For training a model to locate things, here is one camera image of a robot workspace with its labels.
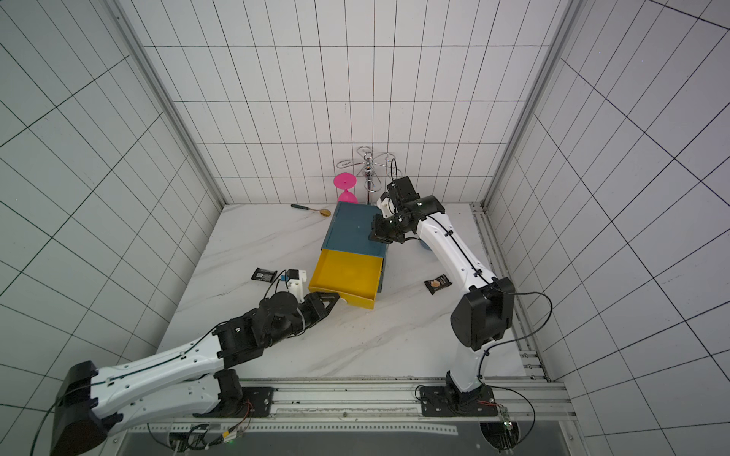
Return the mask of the yellow drawer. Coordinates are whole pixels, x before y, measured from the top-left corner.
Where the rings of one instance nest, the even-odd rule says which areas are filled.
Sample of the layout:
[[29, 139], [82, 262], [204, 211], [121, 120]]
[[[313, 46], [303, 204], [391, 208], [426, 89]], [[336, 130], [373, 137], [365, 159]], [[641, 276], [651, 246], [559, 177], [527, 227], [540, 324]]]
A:
[[337, 293], [350, 306], [372, 310], [381, 287], [384, 259], [324, 249], [309, 280], [310, 292]]

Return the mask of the teal drawer cabinet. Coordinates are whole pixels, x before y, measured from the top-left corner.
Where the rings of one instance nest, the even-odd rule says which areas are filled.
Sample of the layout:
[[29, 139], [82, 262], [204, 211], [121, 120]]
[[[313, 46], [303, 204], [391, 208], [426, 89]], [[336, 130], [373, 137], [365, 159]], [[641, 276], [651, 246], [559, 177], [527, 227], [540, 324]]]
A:
[[381, 215], [379, 208], [372, 205], [356, 203], [338, 203], [332, 214], [329, 228], [325, 235], [322, 250], [357, 254], [382, 259], [378, 292], [383, 288], [387, 245], [370, 240], [372, 223], [376, 215]]

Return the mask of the black brown cookie packet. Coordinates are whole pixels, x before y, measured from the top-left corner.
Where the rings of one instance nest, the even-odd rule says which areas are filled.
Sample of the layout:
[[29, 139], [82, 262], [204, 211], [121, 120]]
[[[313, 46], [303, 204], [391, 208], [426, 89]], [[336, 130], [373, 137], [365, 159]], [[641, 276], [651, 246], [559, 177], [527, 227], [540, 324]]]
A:
[[439, 275], [435, 279], [425, 280], [424, 285], [433, 296], [437, 292], [452, 286], [452, 281], [446, 275]]

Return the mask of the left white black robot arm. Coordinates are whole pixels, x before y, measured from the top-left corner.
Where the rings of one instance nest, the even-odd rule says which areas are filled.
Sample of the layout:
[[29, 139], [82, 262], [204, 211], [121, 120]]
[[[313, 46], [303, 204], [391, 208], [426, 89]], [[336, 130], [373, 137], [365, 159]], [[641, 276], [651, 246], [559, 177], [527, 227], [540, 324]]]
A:
[[337, 293], [297, 299], [276, 292], [177, 348], [106, 368], [90, 360], [72, 366], [52, 407], [51, 454], [81, 455], [111, 435], [159, 418], [236, 416], [246, 397], [235, 368], [301, 336], [328, 317], [339, 299]]

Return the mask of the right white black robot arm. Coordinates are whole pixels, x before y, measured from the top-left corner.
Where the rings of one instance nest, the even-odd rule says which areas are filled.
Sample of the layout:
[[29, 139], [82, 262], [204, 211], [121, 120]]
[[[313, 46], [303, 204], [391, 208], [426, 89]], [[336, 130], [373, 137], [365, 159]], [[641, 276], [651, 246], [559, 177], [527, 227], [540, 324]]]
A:
[[496, 417], [500, 405], [484, 383], [490, 352], [507, 343], [513, 326], [513, 283], [498, 279], [467, 247], [441, 202], [420, 196], [408, 177], [392, 180], [374, 216], [370, 239], [380, 243], [423, 241], [445, 268], [460, 300], [451, 327], [457, 351], [443, 386], [416, 388], [425, 417]]

